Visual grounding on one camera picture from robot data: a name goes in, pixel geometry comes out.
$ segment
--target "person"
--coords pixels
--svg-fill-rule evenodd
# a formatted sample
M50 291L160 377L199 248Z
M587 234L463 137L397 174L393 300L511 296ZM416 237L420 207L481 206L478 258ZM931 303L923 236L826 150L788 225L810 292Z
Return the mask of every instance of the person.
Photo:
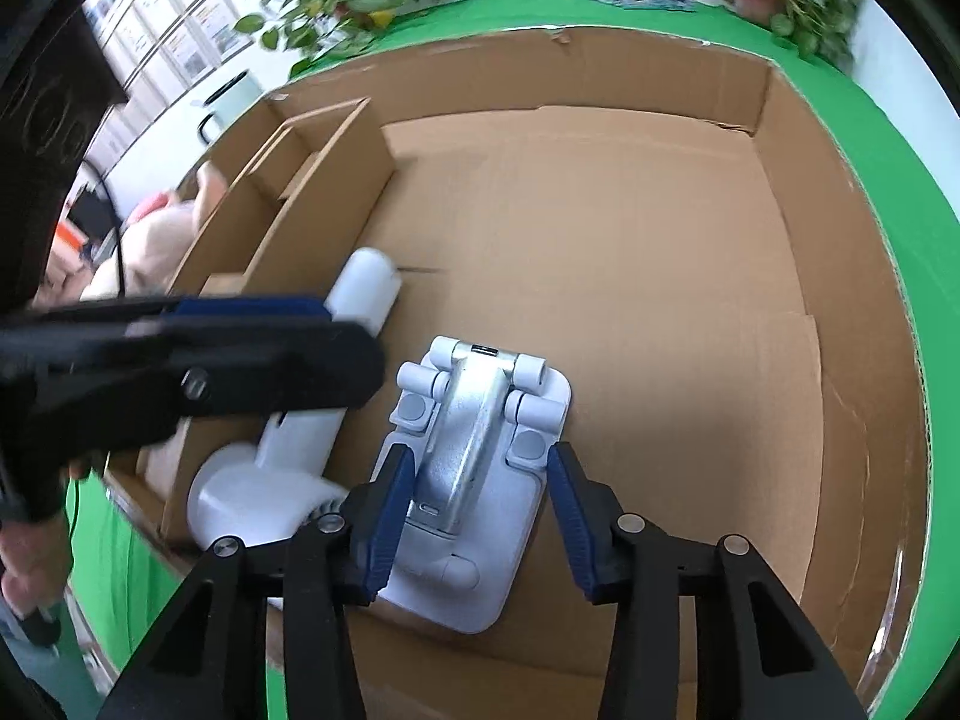
M85 471L71 466L70 477ZM103 698L83 663L83 653L64 603L64 589L73 568L73 550L65 512L45 522L5 522L0 526L0 560L6 571L0 590L0 635L21 671L61 705L67 720L94 720ZM22 619L36 608L59 618L61 638L54 647L24 640L11 615Z

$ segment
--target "person's hand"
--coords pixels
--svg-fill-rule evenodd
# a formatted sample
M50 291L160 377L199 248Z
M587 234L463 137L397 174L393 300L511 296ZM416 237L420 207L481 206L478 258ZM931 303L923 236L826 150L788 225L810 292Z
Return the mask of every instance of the person's hand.
M83 478L85 469L74 464L69 475ZM0 560L6 567L0 589L17 616L58 603L73 569L66 514L57 512L44 522L0 525Z

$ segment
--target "screw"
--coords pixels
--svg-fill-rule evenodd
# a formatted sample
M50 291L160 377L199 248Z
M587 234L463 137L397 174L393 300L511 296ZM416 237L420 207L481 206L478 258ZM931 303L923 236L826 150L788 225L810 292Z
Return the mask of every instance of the screw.
M206 394L206 371L201 367L192 367L184 373L181 389L187 400L200 400Z
M723 548L731 555L746 555L747 552L750 552L750 541L734 533L732 536L723 539Z
M347 522L339 514L324 514L317 520L321 533L339 533Z
M240 544L233 536L224 536L213 544L213 554L217 557L236 555L238 549L240 549Z
M624 533L639 533L646 526L646 521L639 514L621 514L616 519L616 527Z

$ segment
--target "blue gripper pad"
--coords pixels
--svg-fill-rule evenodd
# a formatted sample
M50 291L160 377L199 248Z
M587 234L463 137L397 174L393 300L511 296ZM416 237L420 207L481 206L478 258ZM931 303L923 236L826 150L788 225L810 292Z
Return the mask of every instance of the blue gripper pad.
M407 520L407 509L414 496L414 481L416 480L416 463L413 450L409 446L394 445L390 453L400 453L400 462L397 471L390 480L390 487L384 495L383 505L378 512L373 532L366 543L367 559L366 573L363 577L363 587L371 600L379 591L387 586L390 571L394 567L394 558L397 556L397 547L400 546L400 536L403 525ZM390 463L390 455L384 461L380 473Z
M326 317L320 298L277 295L275 298L184 298L174 309L178 317Z
M553 503L553 511L560 526L566 561L570 564L573 581L593 601L600 583L597 576L597 545L590 531L587 513L577 496L570 471L554 445L547 453L546 484Z

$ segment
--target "black cable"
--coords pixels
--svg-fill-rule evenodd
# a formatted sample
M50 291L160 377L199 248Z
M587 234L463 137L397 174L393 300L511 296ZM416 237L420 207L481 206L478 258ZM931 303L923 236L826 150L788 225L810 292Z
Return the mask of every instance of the black cable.
M73 480L73 518L70 520L70 541L77 530L77 517L80 515L80 480Z
M110 194L110 189L107 186L107 180L104 178L102 172L100 172L99 167L90 162L88 158L83 158L83 165L87 170L93 173L94 177L97 179L97 183L100 185L102 190L102 196L98 194L100 199L107 205L107 210L110 215L110 224L113 226L113 237L116 239L117 247L117 293L120 298L123 298L127 294L127 273L123 267L123 247L120 245L120 214L117 213L117 204L113 200L113 195Z

